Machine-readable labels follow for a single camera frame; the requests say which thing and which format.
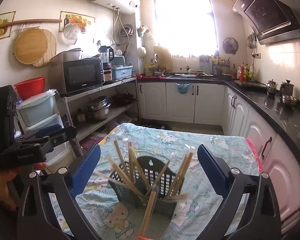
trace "fruit picture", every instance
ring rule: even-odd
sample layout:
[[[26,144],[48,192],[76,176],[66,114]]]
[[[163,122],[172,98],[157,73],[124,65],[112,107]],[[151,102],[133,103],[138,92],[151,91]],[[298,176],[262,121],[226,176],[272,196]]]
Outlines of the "fruit picture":
[[[14,20],[16,11],[0,14],[0,25]],[[0,39],[8,38],[11,34],[11,26],[0,28]]]
[[[90,33],[96,19],[87,15],[61,11],[60,20],[63,20],[63,22],[59,24],[59,32],[63,32],[64,26],[68,23],[73,23],[81,29],[82,33]]]

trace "black range hood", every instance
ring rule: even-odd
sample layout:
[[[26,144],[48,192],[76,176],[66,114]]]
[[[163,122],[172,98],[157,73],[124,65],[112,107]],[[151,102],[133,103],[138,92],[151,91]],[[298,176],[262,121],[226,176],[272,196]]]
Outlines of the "black range hood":
[[[234,9],[249,22],[261,45],[300,37],[298,14],[279,0],[237,0]]]

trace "countertop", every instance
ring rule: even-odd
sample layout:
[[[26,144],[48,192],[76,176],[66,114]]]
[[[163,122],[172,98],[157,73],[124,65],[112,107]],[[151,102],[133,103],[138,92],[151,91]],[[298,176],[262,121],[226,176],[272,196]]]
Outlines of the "countertop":
[[[185,78],[172,75],[165,79],[138,79],[138,82],[192,82],[224,84],[248,102],[284,140],[300,165],[300,106],[287,108],[279,96],[268,97],[265,92],[256,92],[238,87],[234,81],[214,77]]]

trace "dish rack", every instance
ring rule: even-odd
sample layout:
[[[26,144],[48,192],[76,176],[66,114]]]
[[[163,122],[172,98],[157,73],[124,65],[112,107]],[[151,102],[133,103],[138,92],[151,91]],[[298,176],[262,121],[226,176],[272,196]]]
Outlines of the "dish rack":
[[[139,157],[138,162],[140,163],[140,166],[149,182],[149,184],[152,186],[154,180],[157,178],[159,175],[160,171],[164,167],[164,163],[156,158],[149,157],[149,156],[142,156]],[[125,162],[125,165],[130,172],[129,168],[129,163]],[[156,201],[155,207],[154,207],[154,213],[169,217],[171,219],[174,209],[177,205],[177,201],[174,200],[165,200],[164,197],[166,196],[169,187],[173,183],[173,180],[175,179],[176,174],[172,172],[169,168],[166,169],[165,173],[161,176],[161,179],[159,180],[158,187],[159,187],[159,193],[158,193],[158,199]],[[113,171],[110,174],[110,177],[112,179],[115,179],[119,182],[123,182],[122,178],[117,174],[116,171]],[[182,181],[181,187],[178,190],[177,194],[181,192],[182,186],[183,186],[184,179]],[[146,186],[144,185],[144,182],[141,180],[139,177],[138,169],[134,169],[134,183],[137,189],[142,193],[146,194],[147,189]],[[125,187],[121,187],[111,181],[109,181],[109,184],[111,187],[114,189],[118,200],[127,202],[130,204],[135,205],[136,208],[146,208],[146,204],[143,203],[137,196],[136,194]]]

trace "red plastic basin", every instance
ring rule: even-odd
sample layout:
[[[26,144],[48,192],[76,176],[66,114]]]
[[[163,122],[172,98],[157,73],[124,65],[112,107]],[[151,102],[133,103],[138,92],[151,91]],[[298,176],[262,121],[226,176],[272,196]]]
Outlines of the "red plastic basin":
[[[43,93],[45,77],[32,78],[15,84],[19,96],[22,100]]]

